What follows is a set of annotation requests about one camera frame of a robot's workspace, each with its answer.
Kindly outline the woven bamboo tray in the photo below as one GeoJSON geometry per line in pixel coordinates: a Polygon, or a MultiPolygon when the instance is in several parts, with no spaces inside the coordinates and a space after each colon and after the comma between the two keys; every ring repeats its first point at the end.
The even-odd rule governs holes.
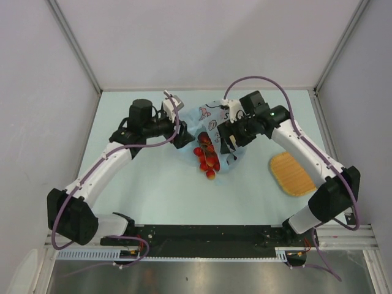
{"type": "Polygon", "coordinates": [[[291,197],[302,197],[316,190],[311,177],[288,152],[273,156],[269,170],[279,187],[291,197]]]}

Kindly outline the light blue plastic bag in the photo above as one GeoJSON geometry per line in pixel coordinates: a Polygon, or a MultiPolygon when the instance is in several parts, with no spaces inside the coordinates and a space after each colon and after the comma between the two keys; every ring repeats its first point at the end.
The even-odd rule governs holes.
{"type": "Polygon", "coordinates": [[[197,156],[193,154],[193,149],[200,147],[197,138],[199,133],[206,132],[214,145],[214,152],[217,154],[220,161],[220,172],[217,174],[232,171],[244,157],[247,150],[246,147],[235,147],[236,151],[234,153],[220,153],[221,137],[217,127],[224,123],[221,120],[220,104],[220,100],[213,101],[198,108],[193,108],[181,117],[181,119],[187,123],[187,129],[189,133],[195,137],[195,141],[179,149],[183,160],[188,164],[199,168],[200,164],[197,156]]]}

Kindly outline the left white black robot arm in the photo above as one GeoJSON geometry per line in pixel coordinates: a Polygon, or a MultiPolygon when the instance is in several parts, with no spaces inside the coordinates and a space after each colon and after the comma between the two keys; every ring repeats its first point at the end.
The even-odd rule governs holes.
{"type": "Polygon", "coordinates": [[[89,170],[62,190],[52,189],[48,193],[48,228],[51,245],[56,250],[65,249],[56,243],[56,235],[79,245],[86,245],[95,237],[115,238],[123,245],[135,239],[131,218],[121,213],[98,216],[92,207],[120,169],[131,163],[142,149],[157,146],[148,144],[148,139],[164,137],[161,145],[171,143],[177,149],[194,141],[186,122],[179,118],[183,106],[181,99],[170,93],[166,94],[160,110],[150,100],[134,100],[128,117],[121,121],[89,170]]]}

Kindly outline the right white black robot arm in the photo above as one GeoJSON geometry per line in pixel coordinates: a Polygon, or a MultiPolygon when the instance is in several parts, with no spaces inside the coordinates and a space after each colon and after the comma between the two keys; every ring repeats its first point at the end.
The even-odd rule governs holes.
{"type": "Polygon", "coordinates": [[[357,211],[359,170],[344,167],[314,145],[285,107],[271,108],[259,91],[239,100],[222,99],[219,107],[228,113],[217,127],[225,151],[245,147],[264,135],[284,148],[317,188],[307,205],[283,222],[282,237],[288,245],[298,245],[310,229],[335,220],[348,208],[357,211]]]}

